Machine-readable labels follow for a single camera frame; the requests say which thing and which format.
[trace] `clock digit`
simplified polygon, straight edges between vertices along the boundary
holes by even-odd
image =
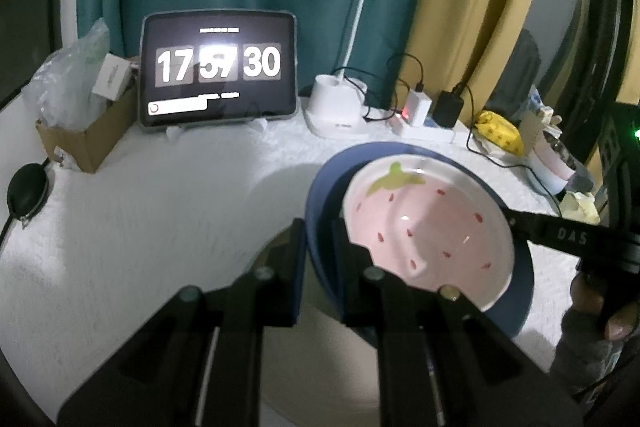
[[[169,82],[169,65],[171,63],[171,52],[165,51],[158,57],[158,64],[162,64],[162,81]]]
[[[256,46],[249,46],[244,50],[244,56],[247,58],[247,62],[249,62],[248,66],[243,68],[244,74],[246,76],[258,76],[262,73],[262,65],[260,63],[260,48]]]
[[[187,68],[189,67],[189,64],[191,63],[191,59],[193,58],[193,49],[187,48],[185,50],[176,50],[175,56],[183,57],[182,65],[180,66],[180,70],[178,71],[178,76],[175,77],[175,80],[177,82],[180,82],[184,79],[184,75],[186,74]]]
[[[207,80],[214,78],[220,70],[220,76],[226,78],[233,67],[238,54],[236,46],[203,46],[200,48],[200,75]]]
[[[238,48],[235,46],[220,46],[220,48],[225,49],[225,51],[222,52],[224,56],[220,59],[220,67],[222,68],[220,76],[222,76],[222,78],[226,78],[229,76],[229,71],[231,71],[234,61],[236,60]]]
[[[273,56],[273,68],[269,65],[269,56]],[[273,46],[267,46],[262,52],[262,69],[267,76],[276,76],[280,73],[280,52]]]

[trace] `black cable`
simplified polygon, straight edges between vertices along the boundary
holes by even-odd
[[[474,151],[473,149],[471,149],[471,147],[469,147],[469,140],[471,140],[471,133],[473,131],[474,124],[477,121],[476,117],[475,117],[475,114],[476,114],[476,107],[475,106],[476,106],[476,104],[474,103],[474,94],[471,92],[470,87],[467,86],[466,84],[464,84],[462,87],[463,87],[463,89],[466,87],[466,90],[469,92],[469,98],[471,99],[471,124],[469,125],[469,134],[466,136],[466,148],[467,148],[467,150],[469,152],[472,152],[473,154],[478,154],[479,156],[482,156],[483,158],[488,159],[492,164],[494,164],[495,166],[499,167],[500,169],[516,169],[518,167],[523,167],[523,168],[527,169],[529,172],[531,172],[531,174],[533,174],[533,177],[540,184],[540,186],[545,189],[545,192],[549,195],[551,200],[554,202],[554,205],[556,206],[556,210],[558,211],[558,216],[562,217],[562,212],[560,211],[560,205],[556,201],[556,198],[553,196],[553,194],[551,192],[549,192],[547,190],[545,185],[542,184],[542,182],[540,181],[540,179],[538,178],[536,173],[533,172],[533,169],[531,167],[529,167],[528,165],[522,165],[522,164],[518,164],[518,165],[502,165],[502,164],[499,164],[497,161],[494,161],[493,158],[487,156],[486,154],[483,154],[483,153],[478,152],[478,151]]]
[[[6,223],[4,227],[2,227],[2,232],[0,232],[0,251],[2,251],[2,244],[6,238],[6,235],[9,233],[9,228],[11,228],[11,224],[14,222],[13,216],[9,216],[6,218]]]
[[[618,374],[620,371],[622,371],[625,367],[627,367],[635,359],[636,359],[636,356],[633,355],[633,356],[629,357],[628,359],[626,359],[625,362],[619,363],[616,367],[614,367],[611,370],[611,372],[608,375],[605,375],[604,377],[600,378],[600,380],[598,380],[596,383],[592,383],[590,386],[585,387],[583,390],[578,391],[578,393],[574,394],[572,396],[572,398],[576,402],[580,402],[580,400],[582,400],[587,393],[590,393],[591,391],[596,389],[598,386],[602,385],[607,380],[609,380],[609,378],[611,378],[614,375]]]
[[[386,61],[386,65],[389,65],[389,62],[395,58],[395,57],[401,57],[403,55],[407,55],[409,57],[414,58],[415,60],[417,60],[418,64],[420,64],[420,81],[422,81],[423,75],[424,75],[424,68],[422,66],[422,63],[420,60],[418,60],[417,57],[414,57],[413,55],[410,54],[405,54],[405,53],[397,53],[395,55],[391,55],[391,57],[389,57],[389,59]],[[363,73],[363,74],[368,74],[369,76],[372,76],[373,78],[377,78],[378,80],[381,80],[382,82],[385,81],[384,78],[382,78],[381,76],[379,76],[378,74],[375,73],[371,73],[370,71],[367,70],[362,70],[360,68],[352,68],[351,66],[341,66],[339,68],[335,68],[335,70],[333,70],[331,72],[331,74],[335,74],[338,71],[342,71],[342,70],[349,70],[349,71],[356,71],[358,73]],[[362,89],[358,84],[356,84],[353,80],[351,80],[348,76],[345,76],[344,79],[349,82],[350,84],[352,84],[354,87],[356,87],[356,89],[358,89],[363,96],[367,96],[367,94],[365,93],[364,89]],[[404,85],[404,87],[406,87],[406,89],[408,91],[411,91],[412,87],[405,82],[402,78],[400,78],[398,76],[398,80],[400,82],[402,82],[402,84]],[[377,93],[374,93],[375,97],[378,99],[379,102],[382,102],[382,100],[380,99],[380,96]],[[396,93],[396,90],[393,91],[393,97],[395,99],[395,102],[392,103],[393,109],[389,109],[389,111],[391,111],[391,114],[388,116],[385,116],[383,118],[369,118],[369,115],[371,113],[371,106],[369,106],[369,108],[367,109],[367,113],[363,116],[364,120],[366,120],[367,122],[380,122],[380,121],[386,121],[386,120],[390,120],[391,118],[393,118],[399,111],[398,108],[398,94]]]
[[[412,55],[411,53],[394,53],[386,60],[387,68],[389,67],[389,62],[391,62],[394,58],[398,58],[398,57],[409,57],[415,60],[416,62],[418,62],[418,66],[420,66],[420,80],[415,86],[415,92],[422,92],[424,90],[424,66],[420,61],[420,58],[416,57],[415,55]],[[411,87],[409,87],[409,84],[407,84],[402,79],[400,79],[400,81],[403,82],[404,85],[409,88],[409,90],[411,90]]]
[[[350,66],[341,66],[340,68],[335,68],[335,70],[333,70],[331,74],[335,74],[338,71],[342,71],[342,70],[357,71],[358,73],[363,73],[363,74],[368,74],[369,76],[373,76],[373,78],[377,78],[382,82],[385,81],[385,79],[379,76],[378,74],[370,73],[369,71],[361,70],[360,68],[351,68]],[[362,89],[358,84],[353,82],[353,80],[351,80],[348,76],[345,76],[344,79],[350,84],[352,84],[354,87],[356,87],[362,93],[363,96],[367,96],[367,93],[365,93],[364,89]],[[376,98],[378,99],[379,102],[381,102],[380,97],[377,94],[376,94]],[[367,114],[363,117],[365,120],[367,120],[367,117],[369,116],[370,112],[371,112],[371,106],[369,106],[369,108],[367,109]]]

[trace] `black round object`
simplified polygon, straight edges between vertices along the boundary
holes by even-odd
[[[29,219],[37,214],[49,194],[49,177],[44,167],[29,163],[20,167],[9,182],[6,204],[14,219]]]

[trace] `green leaf design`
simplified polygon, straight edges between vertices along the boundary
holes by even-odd
[[[396,190],[407,185],[424,185],[423,177],[411,172],[402,172],[400,162],[394,162],[389,168],[389,174],[375,181],[367,190],[367,196],[376,193],[380,188],[386,190]]]

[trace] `tablet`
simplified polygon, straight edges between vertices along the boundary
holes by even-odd
[[[187,10],[143,21],[139,115],[145,127],[290,116],[296,80],[291,13]]]

